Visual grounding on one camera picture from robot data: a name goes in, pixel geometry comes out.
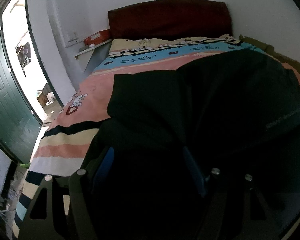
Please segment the pillow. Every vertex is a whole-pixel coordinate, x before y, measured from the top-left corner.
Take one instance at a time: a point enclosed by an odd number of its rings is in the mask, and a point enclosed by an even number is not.
[[[109,55],[116,54],[124,50],[139,50],[142,48],[156,49],[162,45],[176,45],[176,44],[187,44],[193,41],[205,40],[207,37],[190,37],[190,38],[181,38],[174,41],[167,41],[162,39],[143,39],[138,41],[132,41],[128,39],[115,39],[112,41],[112,45],[109,51]],[[220,36],[221,40],[226,41],[227,39],[234,39],[234,37],[224,34]]]

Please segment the screw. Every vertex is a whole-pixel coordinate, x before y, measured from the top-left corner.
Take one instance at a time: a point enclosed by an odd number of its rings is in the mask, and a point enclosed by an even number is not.
[[[211,173],[214,174],[214,175],[219,175],[220,170],[218,168],[212,168]]]
[[[247,181],[252,181],[252,176],[251,176],[250,174],[246,174],[246,175],[244,176],[244,178],[245,178],[245,180],[247,180]]]
[[[84,170],[84,169],[79,169],[79,170],[77,170],[77,174],[78,174],[79,176],[83,176],[84,174],[86,174],[86,170]]]
[[[52,180],[52,175],[46,175],[46,176],[44,176],[44,180],[45,181]]]

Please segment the door frame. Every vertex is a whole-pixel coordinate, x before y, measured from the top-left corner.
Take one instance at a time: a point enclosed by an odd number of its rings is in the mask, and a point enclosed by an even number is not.
[[[5,0],[4,3],[2,4],[2,7],[0,8],[0,27],[1,27],[0,38],[1,38],[1,44],[2,44],[2,48],[3,48],[4,57],[6,58],[8,68],[10,68],[10,70],[11,70],[10,74],[11,74],[12,79],[15,82],[17,88],[18,88],[19,93],[21,94],[21,96],[22,96],[23,100],[25,101],[27,107],[32,111],[32,113],[33,113],[34,117],[36,118],[36,120],[38,121],[38,123],[42,126],[43,122],[40,119],[40,117],[37,115],[37,113],[34,111],[34,109],[32,109],[32,106],[31,106],[28,98],[24,94],[24,92],[23,92],[23,90],[22,90],[22,88],[19,84],[19,81],[18,81],[18,79],[17,79],[17,77],[14,73],[14,70],[11,66],[10,59],[9,59],[9,56],[8,56],[8,53],[7,53],[7,47],[6,47],[6,43],[5,43],[4,35],[3,35],[2,14],[3,14],[4,10],[6,9],[6,7],[8,6],[8,4],[10,3],[10,1],[11,0]]]
[[[1,0],[0,1],[0,18],[2,18],[1,8],[2,7],[6,8],[6,6],[8,5],[8,4],[6,4],[6,1],[7,0]],[[2,46],[2,47],[3,47],[3,52],[4,52],[4,55],[5,55],[5,58],[7,59],[5,46]],[[2,142],[1,138],[0,138],[0,149],[2,150],[2,152],[4,152],[11,159],[12,162],[14,162],[14,163],[21,162],[20,159],[10,149],[8,149],[8,147],[6,147],[6,145]]]
[[[32,41],[32,45],[33,45],[33,48],[34,48],[34,51],[35,51],[35,54],[37,56],[37,59],[38,59],[38,62],[39,62],[39,65],[40,65],[40,68],[42,69],[42,72],[43,72],[43,75],[45,76],[46,78],[46,81],[47,83],[49,84],[54,96],[56,97],[56,100],[58,101],[58,103],[60,104],[61,107],[64,107],[64,104],[62,103],[59,95],[57,94],[56,90],[54,89],[52,83],[51,83],[51,80],[44,68],[44,65],[43,65],[43,62],[41,60],[41,57],[40,57],[40,54],[39,54],[39,50],[38,50],[38,47],[37,47],[37,43],[35,42],[35,39],[34,39],[34,36],[33,36],[33,32],[32,32],[32,28],[31,28],[31,24],[30,24],[30,18],[29,18],[29,10],[28,10],[28,0],[25,0],[25,6],[26,6],[26,20],[27,20],[27,24],[28,24],[28,30],[29,30],[29,34],[30,34],[30,38],[31,38],[31,41]]]
[[[1,37],[1,43],[2,43],[2,47],[3,47],[3,52],[4,52],[4,56],[6,58],[6,61],[7,61],[7,64],[8,64],[8,67],[10,68],[11,70],[11,76],[13,78],[13,81],[15,82],[17,88],[18,88],[18,91],[20,92],[23,100],[25,101],[26,105],[28,106],[28,108],[33,112],[33,115],[34,117],[36,118],[36,120],[39,122],[39,124],[42,126],[43,125],[43,121],[40,119],[40,117],[38,116],[38,114],[35,112],[35,110],[32,108],[29,100],[26,98],[26,95],[24,94],[19,82],[18,82],[18,79],[16,78],[16,75],[13,71],[13,68],[11,67],[11,63],[10,63],[10,60],[9,60],[9,57],[8,57],[8,53],[7,53],[7,48],[6,48],[6,44],[5,44],[5,41],[4,41],[4,35],[3,35],[3,26],[2,26],[2,14],[4,12],[4,10],[6,9],[6,7],[8,6],[8,4],[10,3],[11,0],[4,0],[4,2],[2,3],[1,5],[1,8],[0,8],[0,26],[1,26],[1,31],[0,31],[0,37]],[[57,94],[56,90],[54,89],[51,81],[50,81],[50,78],[43,66],[43,63],[42,63],[42,60],[41,60],[41,57],[40,57],[40,54],[39,54],[39,51],[38,51],[38,47],[37,47],[37,44],[35,42],[35,39],[34,39],[34,36],[33,36],[33,33],[32,33],[32,29],[31,29],[31,25],[30,25],[30,20],[29,20],[29,11],[28,11],[28,1],[25,0],[25,9],[26,9],[26,21],[27,21],[27,25],[28,25],[28,31],[29,31],[29,35],[30,35],[30,39],[31,39],[31,42],[32,42],[32,45],[33,45],[33,49],[34,49],[34,52],[37,56],[37,59],[38,59],[38,62],[39,62],[39,66],[42,70],[42,73],[47,81],[47,83],[49,84],[54,96],[56,97],[56,100],[58,101],[58,103],[60,104],[61,107],[63,107],[63,103],[62,101],[60,100],[60,97],[59,95]]]

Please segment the green door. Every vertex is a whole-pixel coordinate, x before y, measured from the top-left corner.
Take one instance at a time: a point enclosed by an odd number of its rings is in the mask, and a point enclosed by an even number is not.
[[[29,163],[40,128],[11,76],[0,38],[0,142]]]

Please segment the hanging clothes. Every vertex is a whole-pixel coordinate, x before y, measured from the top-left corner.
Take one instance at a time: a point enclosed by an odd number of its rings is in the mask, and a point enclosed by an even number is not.
[[[21,68],[23,70],[23,68],[31,62],[30,43],[27,42],[25,45],[17,47],[16,53],[17,53]]]

